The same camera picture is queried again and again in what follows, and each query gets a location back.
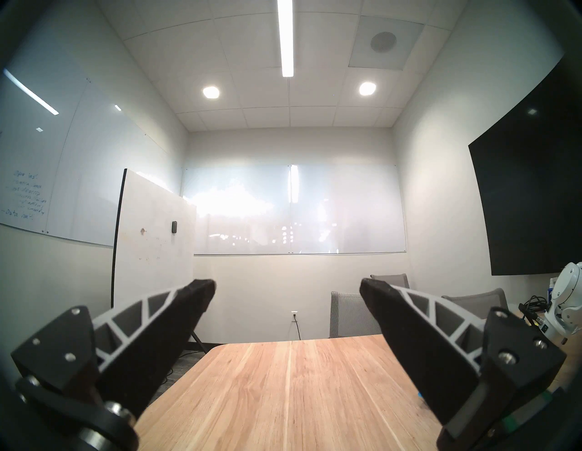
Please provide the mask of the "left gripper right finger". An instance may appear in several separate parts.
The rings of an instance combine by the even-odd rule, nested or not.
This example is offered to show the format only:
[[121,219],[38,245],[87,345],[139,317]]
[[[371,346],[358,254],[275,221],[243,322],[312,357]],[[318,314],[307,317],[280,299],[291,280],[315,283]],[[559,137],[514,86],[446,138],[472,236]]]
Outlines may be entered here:
[[507,308],[480,318],[453,301],[373,278],[364,303],[441,423],[438,450],[535,450],[563,391],[548,390],[566,353]]

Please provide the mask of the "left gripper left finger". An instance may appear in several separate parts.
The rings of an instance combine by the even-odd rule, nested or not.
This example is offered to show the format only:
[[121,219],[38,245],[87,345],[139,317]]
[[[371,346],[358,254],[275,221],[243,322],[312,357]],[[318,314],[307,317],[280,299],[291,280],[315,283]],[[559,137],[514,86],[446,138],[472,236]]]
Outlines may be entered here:
[[195,279],[94,319],[86,306],[70,307],[12,351],[21,374],[15,388],[26,400],[40,390],[62,404],[113,401],[138,419],[215,291],[212,279]]

